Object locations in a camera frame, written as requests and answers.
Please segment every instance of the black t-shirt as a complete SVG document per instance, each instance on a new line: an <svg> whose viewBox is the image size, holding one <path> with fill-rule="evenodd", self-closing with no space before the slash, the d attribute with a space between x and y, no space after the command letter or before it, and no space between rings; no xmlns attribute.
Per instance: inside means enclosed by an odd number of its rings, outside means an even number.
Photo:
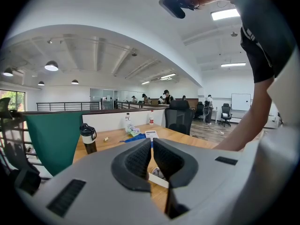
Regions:
<svg viewBox="0 0 300 225"><path fill-rule="evenodd" d="M168 97L165 97L165 103L167 103L167 104L170 104L170 102L173 100L174 100L174 98L171 95L169 95Z"/></svg>
<svg viewBox="0 0 300 225"><path fill-rule="evenodd" d="M283 16L270 0L235 0L243 25L241 46L258 83L281 72L296 42Z"/></svg>

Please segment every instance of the tree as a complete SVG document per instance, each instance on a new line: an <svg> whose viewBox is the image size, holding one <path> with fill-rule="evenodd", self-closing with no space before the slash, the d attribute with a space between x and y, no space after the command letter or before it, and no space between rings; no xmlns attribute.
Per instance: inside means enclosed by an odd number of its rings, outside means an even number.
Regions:
<svg viewBox="0 0 300 225"><path fill-rule="evenodd" d="M24 92L15 92L15 91L5 91L2 94L1 98L10 98L8 109L16 109L18 111L24 111Z"/></svg>

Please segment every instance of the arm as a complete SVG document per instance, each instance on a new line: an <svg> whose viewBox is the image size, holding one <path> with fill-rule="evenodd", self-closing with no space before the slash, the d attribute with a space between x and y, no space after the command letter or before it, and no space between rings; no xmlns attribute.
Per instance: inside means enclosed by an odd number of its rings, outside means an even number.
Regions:
<svg viewBox="0 0 300 225"><path fill-rule="evenodd" d="M251 108L238 126L214 149L239 151L253 140L268 121L272 100L267 93L274 78L255 83Z"/></svg>

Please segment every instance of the black water bottle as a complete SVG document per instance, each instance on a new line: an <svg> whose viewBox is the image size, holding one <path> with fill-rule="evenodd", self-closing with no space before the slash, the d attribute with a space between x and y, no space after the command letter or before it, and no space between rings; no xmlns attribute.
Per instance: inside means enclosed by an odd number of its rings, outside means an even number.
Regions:
<svg viewBox="0 0 300 225"><path fill-rule="evenodd" d="M79 130L87 153L90 154L93 152L97 152L95 142L97 133L95 129L93 127L90 127L87 123L83 123L80 126Z"/></svg>

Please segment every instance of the whiteboard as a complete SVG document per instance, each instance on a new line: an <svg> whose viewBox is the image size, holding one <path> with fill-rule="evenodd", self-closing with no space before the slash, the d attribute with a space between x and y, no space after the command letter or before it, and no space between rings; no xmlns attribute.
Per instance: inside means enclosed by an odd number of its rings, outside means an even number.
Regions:
<svg viewBox="0 0 300 225"><path fill-rule="evenodd" d="M251 94L233 93L231 94L232 110L248 111L251 104Z"/></svg>

